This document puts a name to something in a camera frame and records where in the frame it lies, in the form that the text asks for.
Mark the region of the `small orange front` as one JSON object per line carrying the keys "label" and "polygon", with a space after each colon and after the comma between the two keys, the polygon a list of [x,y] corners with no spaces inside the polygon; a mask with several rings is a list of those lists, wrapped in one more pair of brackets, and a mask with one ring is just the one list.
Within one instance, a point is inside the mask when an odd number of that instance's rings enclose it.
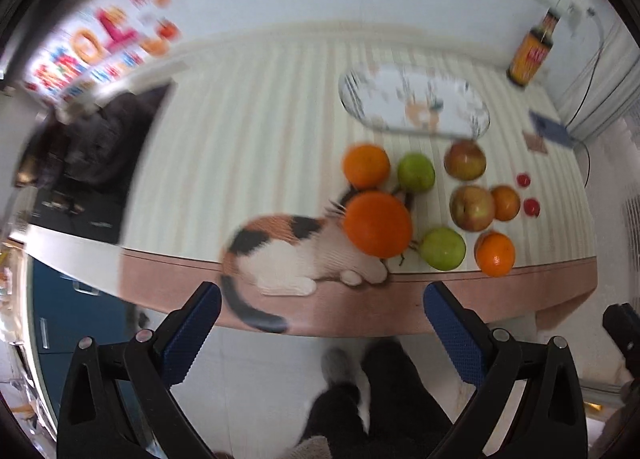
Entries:
{"label": "small orange front", "polygon": [[474,257],[478,268],[489,277],[508,275],[515,263],[515,247],[512,240],[498,231],[485,231],[474,245]]}

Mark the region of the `small orange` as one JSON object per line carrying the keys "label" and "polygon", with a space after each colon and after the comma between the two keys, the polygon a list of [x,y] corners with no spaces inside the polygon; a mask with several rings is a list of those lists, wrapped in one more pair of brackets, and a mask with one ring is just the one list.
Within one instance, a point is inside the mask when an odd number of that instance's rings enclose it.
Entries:
{"label": "small orange", "polygon": [[521,199],[510,186],[497,185],[491,188],[495,204],[495,219],[501,222],[512,221],[521,209]]}
{"label": "small orange", "polygon": [[508,275],[515,263],[515,247],[512,240],[498,231],[485,231],[474,245],[474,257],[478,268],[489,277]]}

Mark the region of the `red cherry tomato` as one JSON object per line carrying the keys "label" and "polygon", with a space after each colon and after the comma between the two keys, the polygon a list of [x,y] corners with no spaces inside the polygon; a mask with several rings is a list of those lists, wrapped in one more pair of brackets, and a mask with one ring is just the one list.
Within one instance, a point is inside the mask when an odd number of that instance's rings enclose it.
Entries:
{"label": "red cherry tomato", "polygon": [[530,177],[527,173],[521,173],[516,177],[516,182],[518,182],[518,186],[526,188],[530,184]]}
{"label": "red cherry tomato", "polygon": [[523,210],[526,216],[538,218],[540,216],[540,203],[535,198],[526,198],[523,201]]}

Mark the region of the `red-green apple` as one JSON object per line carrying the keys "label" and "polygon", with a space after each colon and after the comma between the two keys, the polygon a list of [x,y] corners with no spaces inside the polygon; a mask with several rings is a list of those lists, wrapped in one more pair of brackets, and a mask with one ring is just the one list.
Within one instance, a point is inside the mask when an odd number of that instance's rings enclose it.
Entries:
{"label": "red-green apple", "polygon": [[463,185],[451,194],[449,211],[457,227],[479,233],[485,231],[495,219],[495,200],[484,187]]}
{"label": "red-green apple", "polygon": [[444,167],[452,178],[464,182],[475,181],[486,171],[486,156],[474,141],[456,141],[446,151]]}

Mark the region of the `green apple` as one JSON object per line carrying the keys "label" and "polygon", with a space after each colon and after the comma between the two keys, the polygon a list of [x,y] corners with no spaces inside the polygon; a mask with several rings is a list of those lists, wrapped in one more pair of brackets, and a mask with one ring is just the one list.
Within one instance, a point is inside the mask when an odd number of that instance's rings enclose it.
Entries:
{"label": "green apple", "polygon": [[421,153],[405,154],[397,167],[397,181],[406,193],[428,192],[435,185],[435,169],[431,159]]}
{"label": "green apple", "polygon": [[464,260],[466,243],[463,237],[447,226],[427,231],[419,243],[422,260],[439,271],[452,271]]}

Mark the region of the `large orange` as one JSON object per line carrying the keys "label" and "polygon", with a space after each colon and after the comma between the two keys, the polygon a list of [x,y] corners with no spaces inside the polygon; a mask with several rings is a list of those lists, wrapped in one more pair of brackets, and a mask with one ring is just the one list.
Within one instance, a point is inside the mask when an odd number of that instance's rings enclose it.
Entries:
{"label": "large orange", "polygon": [[379,190],[368,190],[350,199],[342,225],[357,249],[378,259],[403,253],[413,235],[409,210],[399,199]]}

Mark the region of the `medium orange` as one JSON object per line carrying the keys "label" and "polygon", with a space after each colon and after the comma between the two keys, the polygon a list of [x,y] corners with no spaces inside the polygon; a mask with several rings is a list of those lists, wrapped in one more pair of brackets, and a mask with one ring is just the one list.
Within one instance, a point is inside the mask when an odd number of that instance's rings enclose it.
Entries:
{"label": "medium orange", "polygon": [[342,161],[346,180],[357,190],[370,190],[386,182],[390,176],[390,158],[374,144],[352,145]]}

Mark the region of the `blue cabinet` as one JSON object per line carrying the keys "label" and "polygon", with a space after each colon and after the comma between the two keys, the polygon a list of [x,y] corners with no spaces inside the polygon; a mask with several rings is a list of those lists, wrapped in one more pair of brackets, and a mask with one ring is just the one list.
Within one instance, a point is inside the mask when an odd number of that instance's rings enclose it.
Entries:
{"label": "blue cabinet", "polygon": [[81,283],[38,260],[29,260],[32,330],[40,377],[53,416],[60,414],[64,384],[77,343],[87,335],[120,343],[149,326],[141,307]]}

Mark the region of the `person's dark legs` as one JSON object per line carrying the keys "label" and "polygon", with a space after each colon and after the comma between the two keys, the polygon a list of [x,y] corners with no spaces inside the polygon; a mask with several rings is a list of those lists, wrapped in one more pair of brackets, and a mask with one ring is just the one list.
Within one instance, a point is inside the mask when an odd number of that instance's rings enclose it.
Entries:
{"label": "person's dark legs", "polygon": [[369,422],[360,417],[356,369],[334,347],[322,356],[326,389],[312,403],[299,446],[327,458],[426,458],[452,427],[395,339],[372,342],[360,368],[369,384]]}

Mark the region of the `brown mat label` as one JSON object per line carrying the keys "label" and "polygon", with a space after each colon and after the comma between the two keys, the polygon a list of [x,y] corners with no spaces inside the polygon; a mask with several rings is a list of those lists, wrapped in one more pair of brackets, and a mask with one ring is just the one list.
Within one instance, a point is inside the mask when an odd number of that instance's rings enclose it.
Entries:
{"label": "brown mat label", "polygon": [[547,148],[546,142],[540,135],[535,133],[525,132],[525,131],[523,131],[522,134],[523,134],[526,148],[530,152],[543,154],[543,155],[548,154],[548,148]]}

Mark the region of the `blue smartphone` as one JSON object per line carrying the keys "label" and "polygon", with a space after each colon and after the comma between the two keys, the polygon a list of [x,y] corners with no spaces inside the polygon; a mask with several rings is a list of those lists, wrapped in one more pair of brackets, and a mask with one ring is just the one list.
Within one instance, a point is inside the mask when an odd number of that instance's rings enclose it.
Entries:
{"label": "blue smartphone", "polygon": [[559,123],[559,121],[555,121],[533,110],[529,112],[529,119],[532,121],[535,133],[541,138],[567,148],[573,148],[576,145],[574,138],[570,136],[567,128],[564,127],[562,123]]}

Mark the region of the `black gas stove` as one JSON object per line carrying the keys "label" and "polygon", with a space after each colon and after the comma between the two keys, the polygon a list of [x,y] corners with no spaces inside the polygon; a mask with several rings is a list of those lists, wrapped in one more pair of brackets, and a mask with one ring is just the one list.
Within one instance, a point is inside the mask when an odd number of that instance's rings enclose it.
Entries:
{"label": "black gas stove", "polygon": [[28,223],[99,242],[119,242],[129,190],[171,81],[81,108],[69,123],[47,111],[21,156],[17,186],[37,190]]}

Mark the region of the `soy sauce bottle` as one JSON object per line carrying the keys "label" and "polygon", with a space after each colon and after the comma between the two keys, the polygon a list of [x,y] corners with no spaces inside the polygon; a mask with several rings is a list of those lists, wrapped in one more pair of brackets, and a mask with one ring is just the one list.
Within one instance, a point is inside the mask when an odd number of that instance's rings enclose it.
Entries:
{"label": "soy sauce bottle", "polygon": [[515,51],[506,70],[509,80],[520,88],[526,88],[548,57],[553,46],[553,33],[560,14],[549,8],[542,21],[533,26]]}

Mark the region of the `white oval patterned plate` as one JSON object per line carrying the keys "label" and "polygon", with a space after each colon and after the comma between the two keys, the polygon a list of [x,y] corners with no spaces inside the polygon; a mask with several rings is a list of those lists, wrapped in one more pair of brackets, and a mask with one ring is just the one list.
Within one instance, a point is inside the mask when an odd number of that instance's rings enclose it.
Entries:
{"label": "white oval patterned plate", "polygon": [[375,131],[476,141],[490,126],[480,92],[433,68],[358,65],[338,78],[338,95],[349,115]]}

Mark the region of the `striped cat table mat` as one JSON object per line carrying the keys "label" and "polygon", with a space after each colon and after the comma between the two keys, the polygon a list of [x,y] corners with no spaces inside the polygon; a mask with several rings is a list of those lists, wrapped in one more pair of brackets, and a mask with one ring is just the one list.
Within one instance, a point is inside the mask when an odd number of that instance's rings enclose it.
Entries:
{"label": "striped cat table mat", "polygon": [[548,329],[597,288],[596,242],[574,153],[530,150],[529,112],[554,117],[544,89],[516,88],[499,69],[363,31],[285,31],[201,43],[132,75],[169,76],[175,85],[146,141],[122,231],[119,297],[157,311],[181,305],[204,280],[217,280],[233,235],[258,216],[323,216],[346,192],[342,159],[370,142],[390,159],[419,152],[442,164],[442,138],[375,132],[352,118],[338,80],[357,65],[432,68],[468,82],[490,115],[480,147],[480,184],[514,185],[539,216],[520,214],[492,229],[515,245],[513,271],[482,273],[472,255],[444,275],[460,301],[495,321],[534,314]]}

